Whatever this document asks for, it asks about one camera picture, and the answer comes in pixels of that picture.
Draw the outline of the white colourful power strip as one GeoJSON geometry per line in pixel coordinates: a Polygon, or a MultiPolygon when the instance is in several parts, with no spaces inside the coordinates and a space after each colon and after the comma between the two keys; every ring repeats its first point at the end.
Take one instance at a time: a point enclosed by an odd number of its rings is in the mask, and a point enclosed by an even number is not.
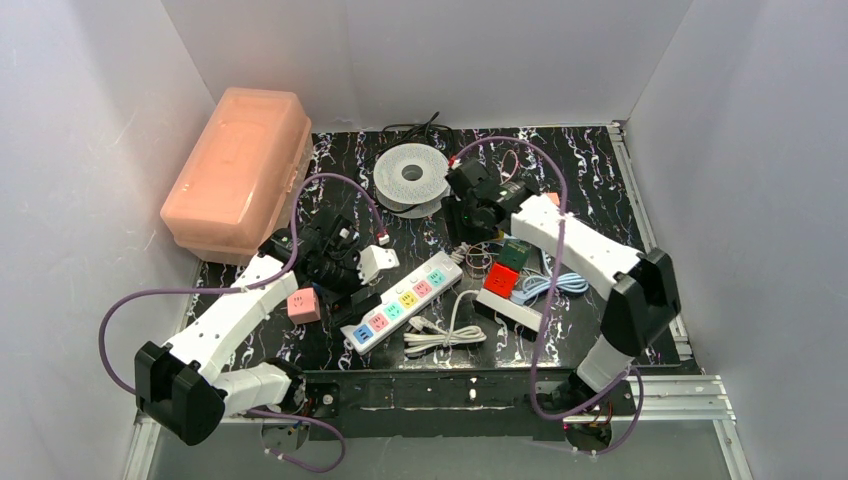
{"type": "Polygon", "coordinates": [[[358,324],[342,326],[346,342],[358,354],[367,354],[462,276],[463,269],[447,253],[436,253],[384,291],[377,306],[365,313],[358,324]]]}

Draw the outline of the pink cube adapter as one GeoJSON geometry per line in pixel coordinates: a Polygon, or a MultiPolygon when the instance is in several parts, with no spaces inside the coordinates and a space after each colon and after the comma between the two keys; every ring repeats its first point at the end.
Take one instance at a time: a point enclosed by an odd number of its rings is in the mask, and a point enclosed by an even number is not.
{"type": "Polygon", "coordinates": [[[299,289],[286,299],[286,313],[294,325],[321,320],[320,297],[313,287],[299,289]]]}

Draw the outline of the white plug with cable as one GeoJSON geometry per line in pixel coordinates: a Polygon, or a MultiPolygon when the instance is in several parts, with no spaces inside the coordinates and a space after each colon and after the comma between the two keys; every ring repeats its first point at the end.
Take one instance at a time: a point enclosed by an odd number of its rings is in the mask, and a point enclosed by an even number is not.
{"type": "Polygon", "coordinates": [[[460,345],[482,343],[487,340],[486,333],[476,325],[456,328],[456,319],[461,301],[469,296],[479,294],[478,290],[466,290],[458,294],[446,329],[423,316],[413,316],[409,319],[409,330],[403,335],[405,343],[404,355],[419,357],[435,348],[452,348],[460,345]]]}

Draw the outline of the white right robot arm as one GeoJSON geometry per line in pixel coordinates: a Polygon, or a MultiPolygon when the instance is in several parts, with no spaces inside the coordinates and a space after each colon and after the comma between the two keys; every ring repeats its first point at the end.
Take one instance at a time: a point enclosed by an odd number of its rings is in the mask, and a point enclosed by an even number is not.
{"type": "Polygon", "coordinates": [[[680,314],[673,261],[618,243],[590,228],[523,181],[501,182],[477,161],[455,162],[445,202],[458,209],[460,233],[495,232],[557,258],[605,301],[600,336],[567,385],[568,393],[597,394],[614,382],[680,314]]]}

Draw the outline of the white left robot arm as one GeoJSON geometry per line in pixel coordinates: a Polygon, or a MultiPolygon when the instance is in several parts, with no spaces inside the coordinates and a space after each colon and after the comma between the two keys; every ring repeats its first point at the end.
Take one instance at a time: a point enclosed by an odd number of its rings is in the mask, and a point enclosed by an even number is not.
{"type": "Polygon", "coordinates": [[[193,323],[163,345],[144,344],[135,355],[137,406],[189,446],[208,438],[221,421],[275,405],[288,413],[306,403],[305,378],[293,363],[267,359],[227,372],[225,362],[274,309],[318,285],[358,312],[352,294],[397,266],[384,229],[364,245],[345,215],[324,212],[300,232],[282,228],[258,248],[242,274],[193,323]]]}

